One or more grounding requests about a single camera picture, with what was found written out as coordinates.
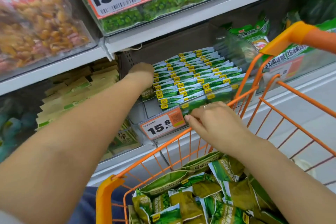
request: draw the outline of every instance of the orange shopping cart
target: orange shopping cart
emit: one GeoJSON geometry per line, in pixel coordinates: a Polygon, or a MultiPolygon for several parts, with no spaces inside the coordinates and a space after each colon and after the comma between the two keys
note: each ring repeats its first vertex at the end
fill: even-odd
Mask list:
{"type": "MultiPolygon", "coordinates": [[[[305,44],[311,47],[329,51],[336,54],[336,35],[333,33],[328,33],[324,31],[320,31],[314,26],[307,25],[304,22],[297,22],[280,34],[276,39],[274,39],[271,43],[269,43],[264,49],[262,49],[261,53],[259,53],[256,58],[251,63],[249,69],[246,72],[246,76],[240,85],[235,99],[228,103],[228,106],[236,111],[237,115],[241,118],[244,117],[246,110],[249,106],[249,103],[254,96],[255,91],[258,89],[259,82],[262,78],[263,67],[274,57],[278,56],[284,49],[286,49],[290,44],[305,44]],[[249,91],[241,95],[242,89],[244,87],[245,82],[250,76],[251,71],[253,70],[255,64],[257,64],[258,60],[264,55],[270,55],[267,60],[263,62],[260,66],[252,87],[249,91]]],[[[269,140],[275,131],[279,128],[281,123],[286,120],[287,122],[293,125],[293,131],[281,141],[279,145],[277,145],[279,150],[282,150],[284,145],[288,142],[288,140],[295,135],[298,131],[305,134],[309,141],[299,150],[297,150],[294,154],[289,156],[290,159],[294,160],[297,156],[300,156],[304,151],[309,150],[312,145],[316,145],[320,147],[318,152],[322,157],[316,163],[309,163],[309,165],[305,166],[305,172],[309,172],[310,174],[316,168],[321,167],[322,165],[328,165],[334,158],[336,158],[336,152],[328,147],[325,143],[323,143],[320,139],[312,135],[305,128],[297,124],[290,117],[285,115],[283,112],[278,110],[275,106],[269,103],[265,96],[267,92],[270,90],[273,84],[277,84],[280,87],[285,88],[291,93],[300,97],[303,101],[307,101],[312,104],[316,108],[322,110],[333,118],[336,118],[336,112],[325,107],[319,102],[311,99],[307,95],[297,91],[296,89],[288,86],[286,83],[278,80],[280,77],[279,74],[273,76],[271,80],[268,82],[266,89],[261,97],[259,97],[259,102],[256,105],[252,116],[250,117],[247,126],[249,127],[253,122],[256,122],[255,117],[256,113],[261,107],[261,105],[269,108],[269,112],[266,114],[263,120],[257,120],[260,123],[259,128],[256,131],[256,134],[259,133],[260,129],[265,125],[265,121],[270,116],[271,112],[275,112],[280,115],[280,121],[266,138],[269,140]]],[[[127,205],[126,205],[126,196],[130,193],[133,193],[136,188],[142,187],[146,184],[151,183],[155,179],[159,178],[161,175],[166,174],[167,172],[178,169],[183,164],[193,160],[195,158],[199,158],[207,153],[213,151],[213,147],[208,145],[203,139],[198,137],[191,128],[185,130],[178,136],[172,138],[170,141],[162,144],[153,152],[143,157],[136,163],[132,164],[130,167],[126,168],[124,171],[117,175],[112,175],[99,186],[97,194],[96,194],[96,223],[97,224],[111,224],[112,222],[125,222],[128,224],[128,214],[127,214],[127,205]],[[123,205],[117,205],[111,203],[111,194],[112,192],[119,186],[123,186],[127,188],[128,191],[125,193],[123,198],[123,205]],[[124,209],[125,218],[124,219],[113,219],[112,210],[113,207],[121,207],[124,209]]],[[[331,179],[327,182],[324,182],[326,186],[330,186],[336,183],[336,179],[331,179]]]]}

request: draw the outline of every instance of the barcode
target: barcode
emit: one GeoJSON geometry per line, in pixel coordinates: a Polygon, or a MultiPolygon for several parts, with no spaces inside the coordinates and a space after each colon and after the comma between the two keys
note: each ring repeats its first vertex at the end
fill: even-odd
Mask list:
{"type": "Polygon", "coordinates": [[[122,2],[120,2],[120,3],[111,5],[110,8],[103,8],[103,9],[100,10],[100,12],[101,12],[102,14],[107,14],[107,13],[110,13],[110,12],[115,12],[115,11],[118,11],[118,10],[120,10],[120,9],[123,9],[125,6],[134,4],[136,1],[137,1],[137,0],[126,0],[126,1],[122,1],[122,2]]]}
{"type": "Polygon", "coordinates": [[[172,118],[173,124],[179,123],[183,120],[183,116],[181,113],[174,114],[171,116],[171,118],[172,118]]]}

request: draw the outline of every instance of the hand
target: hand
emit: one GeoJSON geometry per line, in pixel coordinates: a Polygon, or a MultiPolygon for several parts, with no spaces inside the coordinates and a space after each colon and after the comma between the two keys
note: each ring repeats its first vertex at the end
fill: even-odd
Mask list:
{"type": "Polygon", "coordinates": [[[207,143],[237,159],[244,149],[248,150],[250,143],[260,140],[223,102],[201,106],[184,118],[207,143]]]}
{"type": "Polygon", "coordinates": [[[134,65],[128,72],[126,78],[138,81],[143,84],[143,90],[148,89],[153,85],[154,68],[152,65],[141,62],[134,65]]]}

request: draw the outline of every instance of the shopping cart handle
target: shopping cart handle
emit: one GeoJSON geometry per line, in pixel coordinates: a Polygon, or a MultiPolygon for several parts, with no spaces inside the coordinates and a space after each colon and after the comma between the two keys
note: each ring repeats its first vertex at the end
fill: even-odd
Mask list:
{"type": "Polygon", "coordinates": [[[336,34],[321,31],[317,27],[299,21],[277,36],[260,52],[278,56],[290,44],[308,45],[336,54],[336,34]]]}

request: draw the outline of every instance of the store shelf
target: store shelf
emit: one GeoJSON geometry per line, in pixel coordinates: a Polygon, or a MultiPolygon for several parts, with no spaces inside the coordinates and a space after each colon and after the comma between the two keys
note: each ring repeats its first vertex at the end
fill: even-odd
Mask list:
{"type": "Polygon", "coordinates": [[[160,20],[110,36],[106,39],[106,45],[110,52],[121,51],[256,1],[259,0],[212,0],[160,20]]]}
{"type": "Polygon", "coordinates": [[[50,60],[41,60],[32,64],[32,66],[36,67],[35,69],[27,67],[27,72],[19,75],[16,75],[16,70],[5,73],[0,76],[0,96],[104,57],[111,59],[105,46],[97,46],[52,63],[50,63],[50,60]]]}

